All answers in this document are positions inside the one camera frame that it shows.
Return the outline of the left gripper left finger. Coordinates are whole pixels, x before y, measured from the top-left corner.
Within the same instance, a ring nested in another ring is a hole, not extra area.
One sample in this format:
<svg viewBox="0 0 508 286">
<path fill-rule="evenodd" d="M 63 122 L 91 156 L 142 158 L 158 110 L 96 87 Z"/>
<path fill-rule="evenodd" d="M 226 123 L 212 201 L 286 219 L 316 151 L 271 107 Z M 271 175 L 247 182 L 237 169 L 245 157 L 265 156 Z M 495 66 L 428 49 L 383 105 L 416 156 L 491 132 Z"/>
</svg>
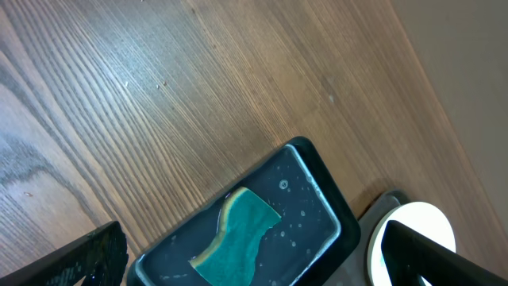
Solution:
<svg viewBox="0 0 508 286">
<path fill-rule="evenodd" d="M 129 261 L 121 224 L 108 222 L 1 278 L 2 285 L 119 285 Z"/>
</svg>

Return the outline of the green and yellow sponge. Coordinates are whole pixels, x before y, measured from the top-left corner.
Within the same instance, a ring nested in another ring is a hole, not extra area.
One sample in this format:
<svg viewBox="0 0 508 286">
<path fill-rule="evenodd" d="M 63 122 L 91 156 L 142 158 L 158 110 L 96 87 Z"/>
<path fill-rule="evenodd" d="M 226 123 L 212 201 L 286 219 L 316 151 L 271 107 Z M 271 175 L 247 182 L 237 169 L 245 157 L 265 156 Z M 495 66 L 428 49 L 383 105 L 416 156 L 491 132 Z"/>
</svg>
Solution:
<svg viewBox="0 0 508 286">
<path fill-rule="evenodd" d="M 281 216 L 268 203 L 250 189 L 240 187 L 225 199 L 211 243 L 189 263 L 213 286 L 249 285 L 256 271 L 260 242 L 280 222 Z"/>
</svg>

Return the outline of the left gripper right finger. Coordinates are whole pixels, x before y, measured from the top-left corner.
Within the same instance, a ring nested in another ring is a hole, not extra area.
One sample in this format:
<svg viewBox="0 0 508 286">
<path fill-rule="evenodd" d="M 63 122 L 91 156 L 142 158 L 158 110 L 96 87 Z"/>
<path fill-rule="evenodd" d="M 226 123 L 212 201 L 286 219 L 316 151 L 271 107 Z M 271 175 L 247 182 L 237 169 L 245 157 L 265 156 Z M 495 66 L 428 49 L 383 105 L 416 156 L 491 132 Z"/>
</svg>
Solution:
<svg viewBox="0 0 508 286">
<path fill-rule="evenodd" d="M 507 280 L 446 249 L 402 223 L 390 220 L 381 243 L 391 284 L 507 286 Z"/>
</svg>

